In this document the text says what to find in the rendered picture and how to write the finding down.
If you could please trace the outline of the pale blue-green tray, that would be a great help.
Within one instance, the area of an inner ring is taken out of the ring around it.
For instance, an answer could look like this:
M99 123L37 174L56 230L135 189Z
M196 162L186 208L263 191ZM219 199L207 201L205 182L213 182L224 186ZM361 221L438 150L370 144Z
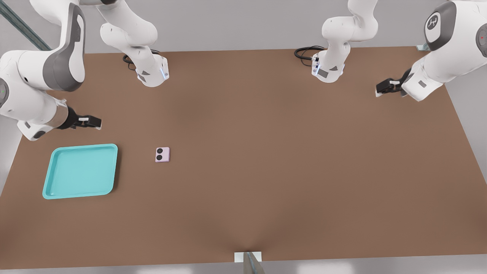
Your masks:
M45 199L109 194L115 181L118 147L97 144L56 148L42 190Z

